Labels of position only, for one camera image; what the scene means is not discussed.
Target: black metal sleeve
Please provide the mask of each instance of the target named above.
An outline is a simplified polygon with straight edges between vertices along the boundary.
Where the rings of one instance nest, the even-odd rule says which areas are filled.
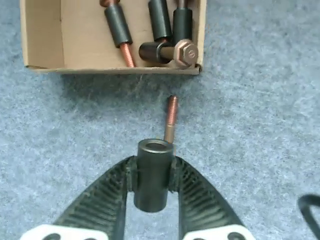
[[[193,13],[190,8],[177,8],[173,12],[173,45],[182,39],[192,40]]]
[[[172,39],[172,29],[168,13],[167,0],[150,0],[148,3],[154,41]]]
[[[166,207],[173,159],[172,144],[160,139],[139,142],[136,157],[137,187],[134,189],[134,205],[138,209],[155,213]]]
[[[104,15],[115,47],[119,48],[123,43],[132,44],[132,37],[122,7],[119,4],[112,4],[104,10]]]
[[[168,64],[172,59],[161,56],[162,47],[171,47],[171,44],[168,42],[144,42],[139,48],[139,56],[146,62]]]

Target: metal sleeve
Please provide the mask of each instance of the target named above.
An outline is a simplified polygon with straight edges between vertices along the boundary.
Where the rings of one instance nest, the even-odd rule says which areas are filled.
[[[192,40],[193,14],[189,8],[177,8],[173,12],[173,40],[176,45],[182,39]]]
[[[148,213],[163,210],[167,205],[171,164],[174,146],[160,139],[145,139],[139,142],[137,187],[134,190],[134,205]]]
[[[132,44],[132,37],[122,7],[118,4],[112,4],[104,10],[104,15],[115,47],[119,48],[123,43]]]
[[[150,0],[148,3],[154,41],[172,39],[172,29],[168,13],[167,0]]]

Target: tool jaw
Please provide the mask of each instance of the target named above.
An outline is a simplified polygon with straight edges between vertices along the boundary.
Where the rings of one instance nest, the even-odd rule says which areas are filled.
[[[167,193],[178,192],[179,240],[255,240],[220,193],[173,152],[167,141],[141,141],[137,156],[106,171],[53,225],[39,226],[20,240],[64,240],[70,238],[58,235],[80,232],[92,236],[72,240],[124,240],[128,192],[134,192],[135,206],[148,213],[164,209]]]

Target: copper threaded stud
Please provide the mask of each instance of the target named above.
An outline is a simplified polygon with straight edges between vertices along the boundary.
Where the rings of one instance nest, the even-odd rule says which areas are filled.
[[[100,0],[100,6],[107,8],[111,4],[118,4],[119,2],[120,2],[120,0]]]
[[[106,8],[104,14],[107,18],[113,41],[116,47],[120,48],[126,66],[134,68],[136,64],[131,52],[132,38],[123,10],[118,5],[119,2],[120,0],[100,0],[100,5]]]
[[[136,66],[134,58],[131,53],[131,47],[129,43],[122,43],[120,49],[126,63],[126,66],[129,68],[134,68]]]
[[[175,124],[178,113],[178,97],[175,95],[170,96],[168,102],[168,112],[166,116],[164,140],[172,144],[175,139]]]

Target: black rubber grip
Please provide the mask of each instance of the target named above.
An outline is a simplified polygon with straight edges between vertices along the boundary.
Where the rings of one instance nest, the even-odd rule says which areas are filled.
[[[139,142],[134,205],[141,211],[156,213],[166,207],[173,159],[172,144],[160,139]]]
[[[192,40],[193,14],[190,8],[177,8],[173,12],[173,45],[182,39]]]
[[[177,181],[170,191],[179,193],[179,239],[193,231],[242,225],[242,221],[221,194],[195,168],[176,157]]]
[[[128,180],[126,158],[94,181],[55,221],[55,225],[92,229],[110,240],[123,240]]]
[[[142,60],[150,63],[168,64],[172,59],[160,55],[162,47],[170,47],[168,42],[144,42],[139,48],[139,56]]]
[[[122,7],[119,4],[112,4],[104,10],[104,15],[115,47],[119,48],[123,43],[132,44],[132,37]]]
[[[172,29],[168,13],[167,0],[150,0],[148,3],[154,41],[172,39]]]

